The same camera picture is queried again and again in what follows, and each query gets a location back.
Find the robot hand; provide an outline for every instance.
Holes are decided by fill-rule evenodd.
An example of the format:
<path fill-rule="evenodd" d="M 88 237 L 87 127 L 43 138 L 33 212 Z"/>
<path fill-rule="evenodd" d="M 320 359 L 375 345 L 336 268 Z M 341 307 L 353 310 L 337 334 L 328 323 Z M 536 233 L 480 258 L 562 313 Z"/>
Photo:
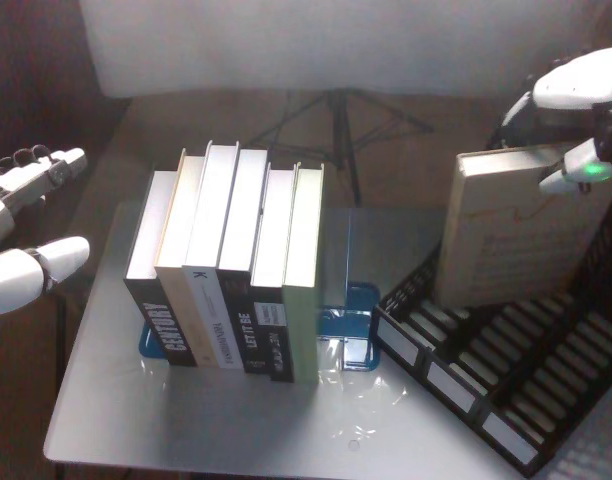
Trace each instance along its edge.
<path fill-rule="evenodd" d="M 553 114 L 561 121 L 560 128 L 553 129 L 552 121 L 550 125 L 540 122 L 540 116 Z M 590 184 L 612 177 L 612 48 L 558 61 L 508 111 L 490 146 L 583 138 L 583 132 L 571 127 L 584 116 L 591 118 L 592 138 L 586 135 L 583 143 L 566 152 L 540 183 L 542 192 L 586 191 Z M 572 134 L 566 138 L 564 130 Z"/>
<path fill-rule="evenodd" d="M 50 152 L 38 145 L 0 160 L 0 242 L 10 234 L 13 217 L 25 206 L 61 187 L 86 168 L 80 148 Z M 20 308 L 77 271 L 88 259 L 82 237 L 57 240 L 37 248 L 0 253 L 0 314 Z"/>

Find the black file holder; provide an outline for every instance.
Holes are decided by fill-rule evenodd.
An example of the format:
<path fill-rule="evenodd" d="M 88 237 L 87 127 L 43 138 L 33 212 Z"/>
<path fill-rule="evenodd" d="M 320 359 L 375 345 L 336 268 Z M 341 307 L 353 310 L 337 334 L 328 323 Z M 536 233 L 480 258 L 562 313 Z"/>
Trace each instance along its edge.
<path fill-rule="evenodd" d="M 524 476 L 612 385 L 612 205 L 567 293 L 441 310 L 437 248 L 373 310 L 371 335 Z"/>

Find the wooden floor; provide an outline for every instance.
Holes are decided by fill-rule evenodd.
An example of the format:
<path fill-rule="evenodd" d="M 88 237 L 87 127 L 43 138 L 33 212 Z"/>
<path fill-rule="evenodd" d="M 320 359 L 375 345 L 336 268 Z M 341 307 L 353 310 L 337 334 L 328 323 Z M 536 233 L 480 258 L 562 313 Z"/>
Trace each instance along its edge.
<path fill-rule="evenodd" d="M 318 92 L 291 95 L 289 111 L 315 98 Z M 400 126 L 401 138 L 374 143 L 356 156 L 365 207 L 436 207 L 448 199 L 455 155 L 481 150 L 504 103 L 446 97 L 377 96 L 433 127 L 415 134 Z M 85 303 L 116 205 L 141 200 L 154 166 L 174 169 L 182 148 L 202 154 L 209 140 L 242 143 L 277 122 L 286 108 L 281 91 L 202 91 L 134 100 L 105 151 L 95 158 L 81 195 L 62 195 L 49 205 L 47 229 L 59 235 L 83 235 L 91 257 L 73 280 L 69 293 L 68 350 L 75 338 L 80 306 Z M 348 112 L 355 139 L 390 115 L 351 98 Z M 324 104 L 287 124 L 279 142 L 306 147 L 331 145 L 332 117 Z M 273 161 L 288 166 L 301 160 L 278 155 Z M 326 203 L 352 205 L 347 169 L 327 165 Z M 73 200 L 80 196 L 78 205 Z M 71 219 L 63 211 L 72 211 Z M 54 304 L 42 299 L 0 317 L 0 479 L 52 479 L 54 466 L 42 454 L 55 401 Z M 71 479 L 117 479 L 126 469 L 69 465 Z M 173 479 L 170 473 L 134 471 L 131 480 Z"/>

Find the green light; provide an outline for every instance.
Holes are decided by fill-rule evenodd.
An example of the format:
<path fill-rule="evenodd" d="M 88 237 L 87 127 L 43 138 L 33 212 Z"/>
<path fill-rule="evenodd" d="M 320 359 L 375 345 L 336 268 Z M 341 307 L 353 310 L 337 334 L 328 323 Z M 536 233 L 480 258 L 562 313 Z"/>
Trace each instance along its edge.
<path fill-rule="evenodd" d="M 599 175 L 601 173 L 604 173 L 604 167 L 602 167 L 601 165 L 588 165 L 586 168 L 584 168 L 584 171 L 588 174 L 588 175 Z"/>

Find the black tripod stand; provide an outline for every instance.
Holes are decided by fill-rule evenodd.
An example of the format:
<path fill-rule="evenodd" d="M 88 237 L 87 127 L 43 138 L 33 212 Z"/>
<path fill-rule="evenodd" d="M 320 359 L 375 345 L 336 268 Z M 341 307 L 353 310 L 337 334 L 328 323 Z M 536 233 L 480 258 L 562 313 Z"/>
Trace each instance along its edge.
<path fill-rule="evenodd" d="M 348 100 L 355 98 L 373 107 L 386 110 L 390 114 L 390 118 L 376 127 L 364 133 L 361 137 L 353 140 L 351 136 L 350 120 L 348 119 Z M 325 102 L 326 106 L 331 110 L 333 115 L 333 148 L 332 151 L 318 147 L 303 147 L 297 145 L 283 144 L 278 141 L 269 141 L 267 139 L 271 134 L 278 136 L 281 129 L 287 123 L 305 114 L 310 109 L 316 107 L 320 103 Z M 401 123 L 406 123 L 414 127 L 413 131 L 404 133 L 393 132 Z M 359 181 L 357 179 L 357 165 L 355 164 L 355 154 L 370 145 L 371 143 L 392 140 L 395 138 L 416 135 L 419 133 L 432 133 L 433 127 L 419 120 L 413 115 L 404 112 L 398 108 L 392 107 L 374 96 L 362 92 L 361 90 L 353 89 L 337 89 L 319 95 L 314 100 L 311 100 L 306 105 L 298 108 L 294 112 L 284 114 L 283 118 L 272 127 L 264 130 L 259 135 L 248 141 L 246 146 L 257 148 L 271 148 L 274 152 L 283 152 L 295 155 L 301 158 L 320 160 L 330 162 L 338 170 L 342 170 L 344 165 L 348 167 L 350 175 L 350 183 L 353 191 L 353 200 L 355 206 L 359 207 L 362 203 L 361 192 L 359 190 Z"/>

